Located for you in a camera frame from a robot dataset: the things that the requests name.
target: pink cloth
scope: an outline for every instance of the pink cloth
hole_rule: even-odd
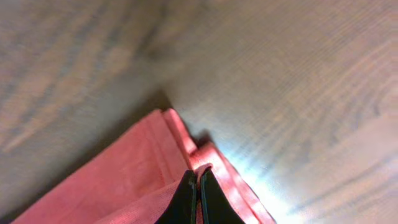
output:
[[[183,173],[209,162],[245,223],[274,222],[212,143],[197,149],[177,112],[155,110],[14,223],[154,223]],[[197,214],[201,223],[200,207]]]

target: red fabric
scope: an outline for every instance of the red fabric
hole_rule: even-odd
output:
[[[185,170],[209,162],[231,206],[246,223],[274,222],[214,145],[197,149],[174,110],[156,110],[14,223],[154,223]],[[197,214],[202,223],[200,207]]]

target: wood grain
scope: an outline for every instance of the wood grain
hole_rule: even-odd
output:
[[[393,223],[392,6],[0,2],[0,217],[106,147],[140,105],[160,106],[145,99],[161,92],[277,222]]]

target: folded fabric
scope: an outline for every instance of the folded fabric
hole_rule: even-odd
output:
[[[212,143],[197,149],[174,110],[155,110],[141,119],[14,223],[154,223],[184,172],[208,163],[245,223],[274,223]],[[200,206],[197,209],[197,223],[201,223]]]

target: wooden surface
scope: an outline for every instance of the wooden surface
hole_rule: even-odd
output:
[[[171,105],[277,222],[395,223],[392,6],[1,1],[1,220]]]

